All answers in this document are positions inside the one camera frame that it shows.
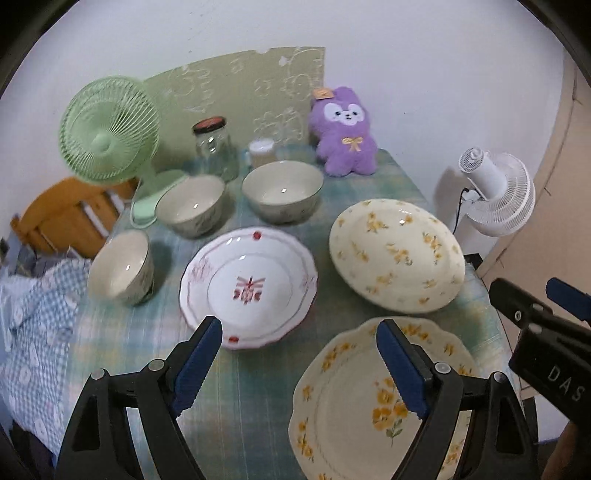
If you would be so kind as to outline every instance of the screw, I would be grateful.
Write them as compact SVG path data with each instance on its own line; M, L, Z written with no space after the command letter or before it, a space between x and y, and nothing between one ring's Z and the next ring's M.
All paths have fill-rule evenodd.
M507 380L507 376L503 372L493 373L492 378L494 378L497 383L503 383Z
M100 380L104 376L105 376L105 371L102 368L99 368L90 374L90 377L92 380Z
M156 360L152 360L148 364L148 368L152 372L157 372L158 370L162 370L163 367L164 367L164 360L161 360L160 358L157 358Z
M435 364L435 370L441 374L448 374L452 371L452 368L445 362L437 362Z

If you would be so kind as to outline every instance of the green fan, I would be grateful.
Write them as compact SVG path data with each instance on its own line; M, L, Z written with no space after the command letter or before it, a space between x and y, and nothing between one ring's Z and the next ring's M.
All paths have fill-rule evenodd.
M156 173L158 112L142 83L106 77L86 85L68 105L60 125L60 152L81 180L114 185L139 177L131 222L143 228L155 221L156 204L185 178L180 170Z

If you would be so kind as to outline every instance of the plaid tablecloth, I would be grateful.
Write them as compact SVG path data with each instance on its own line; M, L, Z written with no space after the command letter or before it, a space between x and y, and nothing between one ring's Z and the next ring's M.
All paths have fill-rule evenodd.
M313 152L302 147L289 150L288 156L313 161ZM159 224L147 229L155 257L156 293L145 305L128 309L84 300L70 347L64 418L70 417L94 369L106 368L111 375L138 371L154 358L166 358L177 343L191 336L178 304L186 265L217 235L264 225L249 209L240 188L241 178L229 184L233 206L223 226L206 238L183 240ZM348 206L370 198L401 199L430 209L385 151L379 153L376 174L327 177L321 196L322 203L310 220L281 227L311 251L319 271L318 296L308 318L273 345L252 351L220 350L194 406L179 418L187 444L209 479L305 478L287 437L297 381L332 337L372 317L391 314L358 296L339 277L329 256L330 228ZM124 215L115 232L128 228L128 215ZM466 267L458 297L424 317L461 338L482 375L501 370L515 380L507 366L510 350L501 322L471 266ZM130 424L145 477L158 478L137 411L130 411Z

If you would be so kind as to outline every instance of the power cord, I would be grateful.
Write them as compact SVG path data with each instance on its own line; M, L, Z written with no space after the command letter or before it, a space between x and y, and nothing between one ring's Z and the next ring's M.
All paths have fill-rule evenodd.
M460 208L462 207L462 200L463 200L463 195L464 195L465 193L469 192L469 191L470 191L470 189L467 189L466 187L462 188L462 192L461 192L461 194L460 194L460 200L459 200L459 202L458 202L458 204L457 204L456 224L455 224L455 226L453 227L453 232L452 232L454 235L455 235L455 233L456 233L456 230L457 230L457 223L458 223L458 221L460 220Z

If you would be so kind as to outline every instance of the yellow floral plate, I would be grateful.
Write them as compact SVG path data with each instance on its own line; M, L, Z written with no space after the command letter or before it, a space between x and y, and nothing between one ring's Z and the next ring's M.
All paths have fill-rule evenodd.
M396 312L440 309L464 282L462 249L449 229L400 200L365 200L346 209L330 230L329 249L351 288Z
M390 480L421 420L407 410L375 344L378 324L393 318L412 343L458 373L476 372L458 337L430 320L382 317L333 338L294 391L289 438L309 480ZM470 421L460 412L439 480L451 478Z

